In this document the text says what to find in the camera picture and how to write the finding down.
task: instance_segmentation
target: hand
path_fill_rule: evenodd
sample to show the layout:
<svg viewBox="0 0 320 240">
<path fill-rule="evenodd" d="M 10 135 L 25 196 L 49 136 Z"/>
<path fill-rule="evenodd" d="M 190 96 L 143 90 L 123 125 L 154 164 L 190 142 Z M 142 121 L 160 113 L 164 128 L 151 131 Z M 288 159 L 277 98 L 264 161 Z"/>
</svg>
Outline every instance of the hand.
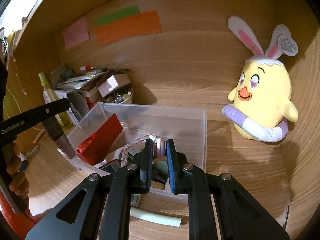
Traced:
<svg viewBox="0 0 320 240">
<path fill-rule="evenodd" d="M 29 182 L 26 179 L 24 172 L 19 171 L 22 165 L 22 161 L 17 155 L 20 153 L 18 145 L 12 144 L 12 151 L 14 157 L 12 157 L 10 163 L 7 165 L 7 172 L 12 176 L 10 183 L 10 190 L 15 192 L 18 196 L 26 199 L 29 193 Z"/>
</svg>

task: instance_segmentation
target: bunny ear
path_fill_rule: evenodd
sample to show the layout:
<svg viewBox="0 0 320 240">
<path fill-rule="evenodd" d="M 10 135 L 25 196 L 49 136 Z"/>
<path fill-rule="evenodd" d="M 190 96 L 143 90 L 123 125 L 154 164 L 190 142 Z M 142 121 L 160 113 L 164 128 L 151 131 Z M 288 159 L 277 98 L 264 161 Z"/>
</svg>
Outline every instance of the bunny ear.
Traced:
<svg viewBox="0 0 320 240">
<path fill-rule="evenodd" d="M 279 58 L 283 52 L 279 49 L 278 38 L 281 35 L 285 35 L 288 38 L 291 38 L 291 33 L 287 26 L 284 24 L 279 24 L 272 33 L 272 38 L 270 41 L 269 48 L 266 50 L 265 55 L 272 59 Z"/>
<path fill-rule="evenodd" d="M 237 16 L 231 16 L 228 20 L 228 27 L 233 34 L 250 49 L 255 56 L 263 56 L 263 49 L 258 42 L 249 25 Z"/>
</svg>

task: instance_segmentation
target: orange beak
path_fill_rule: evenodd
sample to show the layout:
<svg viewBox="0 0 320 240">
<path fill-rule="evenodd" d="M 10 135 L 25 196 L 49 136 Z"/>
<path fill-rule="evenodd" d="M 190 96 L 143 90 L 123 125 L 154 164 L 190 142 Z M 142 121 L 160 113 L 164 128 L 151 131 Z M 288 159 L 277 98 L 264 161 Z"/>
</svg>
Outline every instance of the orange beak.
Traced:
<svg viewBox="0 0 320 240">
<path fill-rule="evenodd" d="M 241 101 L 249 101 L 252 98 L 252 93 L 248 92 L 247 87 L 243 87 L 238 91 L 238 98 Z"/>
</svg>

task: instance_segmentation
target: sticky note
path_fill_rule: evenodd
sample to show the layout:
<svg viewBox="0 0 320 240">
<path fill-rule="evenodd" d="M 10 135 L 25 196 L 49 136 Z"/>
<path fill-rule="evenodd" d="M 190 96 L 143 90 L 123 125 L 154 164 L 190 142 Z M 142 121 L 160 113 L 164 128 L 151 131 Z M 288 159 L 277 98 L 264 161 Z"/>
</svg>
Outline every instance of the sticky note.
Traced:
<svg viewBox="0 0 320 240">
<path fill-rule="evenodd" d="M 144 12 L 122 18 L 96 28 L 99 45 L 144 34 L 161 33 L 157 11 Z"/>
<path fill-rule="evenodd" d="M 88 26 L 84 17 L 66 28 L 62 33 L 66 49 L 89 39 Z"/>
<path fill-rule="evenodd" d="M 140 13 L 138 5 L 133 5 L 133 6 L 130 6 L 130 7 L 127 7 L 127 8 L 121 9 L 119 11 L 109 13 L 107 15 L 100 17 L 97 20 L 97 26 L 100 27 L 104 24 L 125 18 L 130 15 L 135 15 L 138 13 Z"/>
</svg>

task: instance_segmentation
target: pink sticky note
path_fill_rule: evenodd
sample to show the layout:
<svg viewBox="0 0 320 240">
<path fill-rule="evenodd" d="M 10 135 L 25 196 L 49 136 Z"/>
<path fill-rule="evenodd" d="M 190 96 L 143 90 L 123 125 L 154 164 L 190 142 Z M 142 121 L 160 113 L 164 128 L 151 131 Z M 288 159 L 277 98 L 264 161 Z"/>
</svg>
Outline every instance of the pink sticky note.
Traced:
<svg viewBox="0 0 320 240">
<path fill-rule="evenodd" d="M 66 28 L 62 33 L 66 49 L 89 39 L 87 22 L 84 17 Z"/>
</svg>

